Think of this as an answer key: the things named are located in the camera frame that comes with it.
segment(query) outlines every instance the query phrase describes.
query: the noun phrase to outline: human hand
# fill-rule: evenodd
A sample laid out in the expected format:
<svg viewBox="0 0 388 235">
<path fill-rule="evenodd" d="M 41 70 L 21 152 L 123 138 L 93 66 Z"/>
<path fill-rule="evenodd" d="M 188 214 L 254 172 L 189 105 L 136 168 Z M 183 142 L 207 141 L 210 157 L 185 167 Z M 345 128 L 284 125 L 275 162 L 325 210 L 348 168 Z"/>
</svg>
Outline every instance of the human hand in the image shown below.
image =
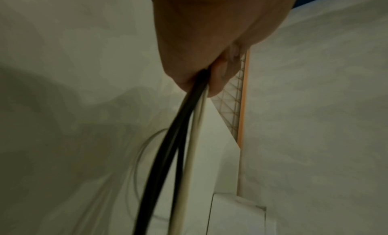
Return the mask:
<svg viewBox="0 0 388 235">
<path fill-rule="evenodd" d="M 240 57 L 281 24 L 296 0 L 153 0 L 164 71 L 184 91 L 210 68 L 209 97 L 240 70 Z"/>
</svg>

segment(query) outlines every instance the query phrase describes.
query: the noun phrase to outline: gray wall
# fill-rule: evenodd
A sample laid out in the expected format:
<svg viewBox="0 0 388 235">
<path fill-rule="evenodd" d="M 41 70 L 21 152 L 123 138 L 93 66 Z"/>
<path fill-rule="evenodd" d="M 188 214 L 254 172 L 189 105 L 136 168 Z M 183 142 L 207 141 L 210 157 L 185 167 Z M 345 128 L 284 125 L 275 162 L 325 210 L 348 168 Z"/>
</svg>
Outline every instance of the gray wall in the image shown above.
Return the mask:
<svg viewBox="0 0 388 235">
<path fill-rule="evenodd" d="M 245 122 L 242 192 L 279 234 L 386 234 L 388 0 L 295 9 L 251 50 Z"/>
</svg>

